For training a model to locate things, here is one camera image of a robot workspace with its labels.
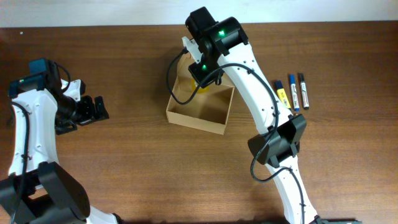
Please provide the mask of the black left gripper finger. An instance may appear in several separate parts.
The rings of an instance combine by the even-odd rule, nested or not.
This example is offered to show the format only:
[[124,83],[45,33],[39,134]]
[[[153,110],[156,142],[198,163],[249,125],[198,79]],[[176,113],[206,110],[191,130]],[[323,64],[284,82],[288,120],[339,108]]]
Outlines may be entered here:
[[95,98],[95,110],[96,110],[95,119],[97,121],[109,119],[109,114],[106,111],[102,96],[97,96]]
[[66,133],[70,133],[72,131],[76,131],[77,130],[77,126],[74,122],[70,121],[67,123],[58,123],[55,126],[55,133],[57,135],[62,135],[62,134],[66,134]]

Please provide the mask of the yellow tape roll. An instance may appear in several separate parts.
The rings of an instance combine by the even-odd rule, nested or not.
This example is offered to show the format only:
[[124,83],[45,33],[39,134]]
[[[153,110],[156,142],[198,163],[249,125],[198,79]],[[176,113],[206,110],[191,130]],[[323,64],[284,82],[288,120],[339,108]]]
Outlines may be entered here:
[[[191,79],[191,89],[192,89],[192,91],[195,91],[197,89],[197,87],[198,87],[198,83],[192,78]],[[197,93],[198,94],[206,93],[206,92],[209,91],[209,89],[210,89],[210,87],[208,87],[208,86],[206,86],[204,88],[199,87]]]

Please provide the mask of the brown cardboard box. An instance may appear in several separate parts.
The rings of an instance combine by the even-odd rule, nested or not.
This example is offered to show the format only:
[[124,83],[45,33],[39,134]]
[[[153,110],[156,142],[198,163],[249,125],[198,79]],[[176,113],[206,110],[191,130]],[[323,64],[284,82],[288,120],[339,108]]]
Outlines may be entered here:
[[[177,63],[177,77],[170,85],[179,101],[186,101],[193,93],[192,76],[188,66],[194,62],[190,54],[181,56]],[[186,105],[169,99],[166,116],[169,123],[223,135],[227,126],[235,85],[227,75],[222,76],[222,84],[209,85],[206,93],[198,94]]]

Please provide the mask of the yellow highlighter black cap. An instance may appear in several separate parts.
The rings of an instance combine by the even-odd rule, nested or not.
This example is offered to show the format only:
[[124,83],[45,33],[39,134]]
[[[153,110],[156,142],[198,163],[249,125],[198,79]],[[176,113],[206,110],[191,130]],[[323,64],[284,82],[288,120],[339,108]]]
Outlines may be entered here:
[[279,100],[282,102],[282,104],[287,108],[291,109],[291,105],[289,103],[289,99],[287,98],[287,94],[285,92],[285,89],[283,87],[283,84],[280,80],[276,80],[274,82],[274,86],[277,91],[277,96],[279,97]]

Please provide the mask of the blue cap whiteboard marker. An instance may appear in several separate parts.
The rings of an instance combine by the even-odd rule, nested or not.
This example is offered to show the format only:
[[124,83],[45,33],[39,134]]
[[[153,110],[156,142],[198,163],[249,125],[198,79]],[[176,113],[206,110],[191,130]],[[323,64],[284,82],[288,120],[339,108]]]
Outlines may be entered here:
[[294,111],[300,111],[297,87],[296,87],[296,83],[295,83],[295,77],[293,74],[289,74],[289,84],[290,84],[290,90],[291,90],[291,94],[292,94]]

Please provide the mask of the black cap whiteboard marker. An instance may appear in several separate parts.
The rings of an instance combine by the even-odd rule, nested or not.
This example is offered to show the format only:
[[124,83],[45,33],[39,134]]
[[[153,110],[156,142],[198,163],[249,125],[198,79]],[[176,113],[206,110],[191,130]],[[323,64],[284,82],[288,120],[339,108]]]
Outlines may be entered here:
[[302,93],[303,108],[305,110],[308,110],[310,106],[309,106],[309,102],[308,102],[308,94],[307,94],[307,87],[306,87],[306,83],[305,83],[304,74],[298,73],[298,77],[300,80],[300,89],[301,89],[301,93]]

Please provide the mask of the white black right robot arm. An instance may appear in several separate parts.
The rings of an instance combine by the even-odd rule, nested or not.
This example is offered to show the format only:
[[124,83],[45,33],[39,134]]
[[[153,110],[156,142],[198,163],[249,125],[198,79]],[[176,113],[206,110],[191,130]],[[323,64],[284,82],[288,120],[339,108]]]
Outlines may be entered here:
[[299,172],[300,139],[307,122],[294,115],[273,91],[254,56],[241,24],[234,17],[221,22],[201,7],[187,17],[192,39],[183,42],[194,62],[188,70],[199,88],[219,82],[227,75],[253,117],[258,134],[248,141],[256,164],[266,166],[282,200],[289,223],[320,223]]

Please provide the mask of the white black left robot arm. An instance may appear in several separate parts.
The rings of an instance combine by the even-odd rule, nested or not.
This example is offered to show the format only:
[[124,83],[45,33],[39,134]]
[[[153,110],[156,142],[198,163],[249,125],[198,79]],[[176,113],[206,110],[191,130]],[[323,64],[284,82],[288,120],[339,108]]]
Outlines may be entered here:
[[63,80],[47,58],[29,62],[29,75],[10,83],[15,144],[1,206],[11,223],[122,223],[91,205],[84,187],[60,164],[56,137],[109,119],[103,98],[85,94],[81,80]]

